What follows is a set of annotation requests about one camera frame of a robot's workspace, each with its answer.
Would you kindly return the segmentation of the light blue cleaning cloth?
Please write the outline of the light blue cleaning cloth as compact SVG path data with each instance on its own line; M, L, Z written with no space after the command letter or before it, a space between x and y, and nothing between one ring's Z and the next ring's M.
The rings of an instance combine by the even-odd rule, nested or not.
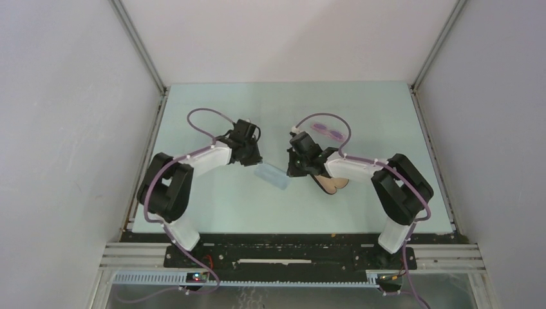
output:
M285 190L290 184L290 178L285 171L267 163L258 164L254 174L281 190Z

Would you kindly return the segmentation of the black glasses case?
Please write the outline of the black glasses case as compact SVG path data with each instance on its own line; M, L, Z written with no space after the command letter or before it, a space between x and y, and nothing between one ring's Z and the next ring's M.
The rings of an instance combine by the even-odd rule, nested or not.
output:
M334 195L339 189L344 189L349 183L349 179L346 178L329 178L320 175L312 175L311 177L321 190L329 195Z

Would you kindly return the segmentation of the pink sunglasses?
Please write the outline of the pink sunglasses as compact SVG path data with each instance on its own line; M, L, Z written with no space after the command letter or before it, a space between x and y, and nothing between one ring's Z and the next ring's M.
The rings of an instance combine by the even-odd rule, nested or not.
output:
M324 135L324 136L327 136L328 138L331 138L337 142L345 142L346 141L346 136L344 133L336 130L336 129L332 129L328 126L326 126L325 124L323 123L320 123L320 122L312 122L311 125L310 125L310 128L313 129L314 131Z

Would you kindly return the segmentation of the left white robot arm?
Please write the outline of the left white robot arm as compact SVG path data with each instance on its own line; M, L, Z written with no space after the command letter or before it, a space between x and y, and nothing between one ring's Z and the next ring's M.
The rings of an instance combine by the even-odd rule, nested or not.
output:
M203 260L203 250L196 246L200 233L185 215L193 180L214 169L239 163L244 167L263 162L258 141L261 129L239 119L224 135L212 143L179 157L157 153L152 157L137 192L144 219L161 226L171 242L181 247L178 259L188 268Z

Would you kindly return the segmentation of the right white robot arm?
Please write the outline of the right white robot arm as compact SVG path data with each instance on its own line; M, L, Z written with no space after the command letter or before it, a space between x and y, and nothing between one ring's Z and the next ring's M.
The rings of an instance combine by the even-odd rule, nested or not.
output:
M421 211L431 216L428 203L434 191L409 158L395 154L387 160L341 154L337 148L322 149L305 131L293 128L288 149L287 175L310 176L325 193L335 194L350 181L370 181L387 215L374 252L376 264L391 269L400 261L404 242L415 228Z

